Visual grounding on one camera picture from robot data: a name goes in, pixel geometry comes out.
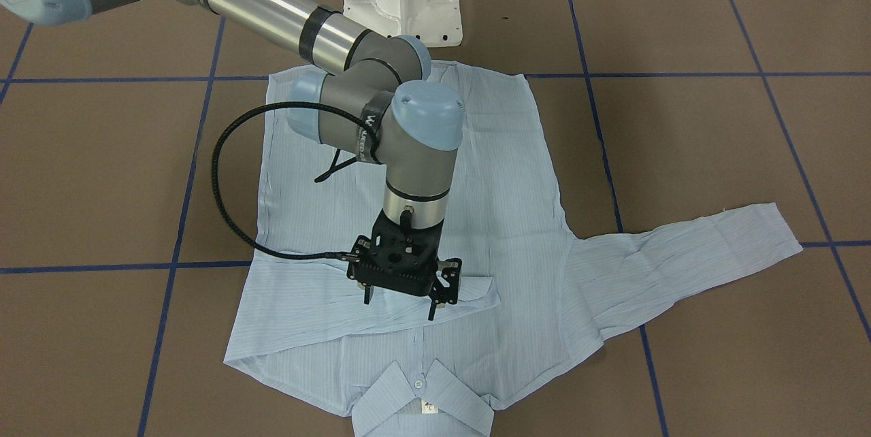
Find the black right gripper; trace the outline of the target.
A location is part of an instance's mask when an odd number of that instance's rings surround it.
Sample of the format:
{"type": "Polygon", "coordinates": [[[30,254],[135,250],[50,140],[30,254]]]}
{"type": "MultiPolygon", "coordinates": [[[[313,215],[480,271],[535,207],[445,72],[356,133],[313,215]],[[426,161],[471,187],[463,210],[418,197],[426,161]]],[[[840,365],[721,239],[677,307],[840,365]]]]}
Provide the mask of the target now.
{"type": "Polygon", "coordinates": [[[374,287],[431,298],[427,320],[433,321],[438,298],[459,297],[461,260],[438,258],[443,222],[417,229],[413,219],[413,213],[402,212],[395,222],[380,212],[372,236],[358,236],[352,246],[355,260],[349,261],[346,276],[363,286],[365,306],[371,304],[374,287]]]}

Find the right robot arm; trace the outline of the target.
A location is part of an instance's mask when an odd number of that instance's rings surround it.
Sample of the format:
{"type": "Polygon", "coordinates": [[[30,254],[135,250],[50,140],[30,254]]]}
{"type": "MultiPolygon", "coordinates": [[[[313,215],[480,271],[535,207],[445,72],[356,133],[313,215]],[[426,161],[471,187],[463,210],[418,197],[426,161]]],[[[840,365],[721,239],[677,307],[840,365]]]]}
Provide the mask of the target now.
{"type": "MultiPolygon", "coordinates": [[[[28,22],[56,27],[142,0],[2,0],[28,22]]],[[[346,261],[346,275],[364,289],[376,287],[431,301],[436,310],[459,300],[461,260],[439,260],[455,159],[463,136],[465,105],[451,87],[429,81],[429,51],[416,37],[384,37],[313,0],[177,0],[238,22],[316,67],[285,99],[237,117],[212,152],[212,192],[220,215],[240,239],[269,256],[305,261],[346,261]],[[370,236],[348,252],[292,254],[272,250],[231,219],[220,192],[220,154],[231,133],[251,118],[281,111],[296,133],[348,152],[333,160],[320,182],[357,162],[386,167],[382,211],[370,236]]]]}

